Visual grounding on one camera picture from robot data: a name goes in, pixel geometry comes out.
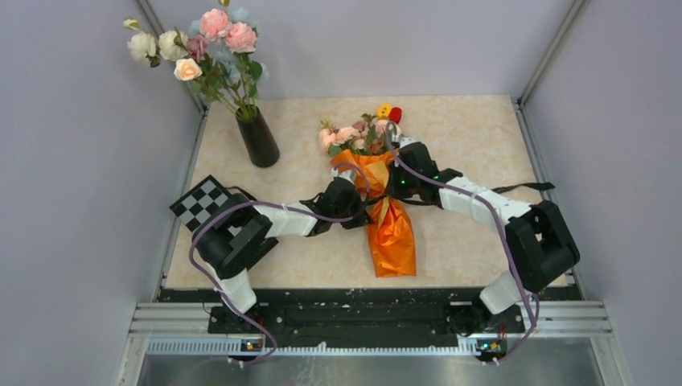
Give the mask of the orange paper bouquet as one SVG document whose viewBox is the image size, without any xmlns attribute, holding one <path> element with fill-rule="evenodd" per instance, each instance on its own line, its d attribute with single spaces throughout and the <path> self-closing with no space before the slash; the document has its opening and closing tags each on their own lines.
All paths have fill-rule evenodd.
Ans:
<svg viewBox="0 0 682 386">
<path fill-rule="evenodd" d="M 370 114 L 344 127 L 322 120 L 318 139 L 322 150 L 331 156 L 332 167 L 355 172 L 360 194 L 371 200 L 366 234 L 375 275 L 414 276 L 417 259 L 411 219 L 403 204 L 387 193 L 393 160 L 384 136 L 387 124 Z"/>
</svg>

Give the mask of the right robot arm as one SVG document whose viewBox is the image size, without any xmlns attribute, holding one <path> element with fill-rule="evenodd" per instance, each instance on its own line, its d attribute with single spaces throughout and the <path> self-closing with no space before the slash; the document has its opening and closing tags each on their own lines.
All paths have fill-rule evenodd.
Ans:
<svg viewBox="0 0 682 386">
<path fill-rule="evenodd" d="M 526 203 L 488 189 L 453 169 L 438 169 L 427 147 L 411 137 L 394 142 L 387 193 L 395 199 L 418 196 L 425 204 L 469 216 L 498 232 L 508 270 L 479 294 L 471 319 L 481 331 L 493 331 L 504 311 L 537 294 L 580 260 L 560 208 L 553 202 Z"/>
</svg>

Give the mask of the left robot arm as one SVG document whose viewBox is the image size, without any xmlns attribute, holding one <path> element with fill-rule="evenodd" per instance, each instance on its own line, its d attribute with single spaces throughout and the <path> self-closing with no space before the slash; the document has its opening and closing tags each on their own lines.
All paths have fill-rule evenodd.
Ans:
<svg viewBox="0 0 682 386">
<path fill-rule="evenodd" d="M 242 190 L 229 194 L 195 228 L 190 259 L 200 257 L 201 270 L 229 308 L 228 323 L 239 332 L 252 330 L 258 320 L 249 270 L 269 253 L 281 236 L 318 236 L 332 224 L 345 229 L 371 223 L 368 197 L 356 190 L 352 177 L 337 176 L 325 191 L 296 203 L 255 200 Z"/>
</svg>

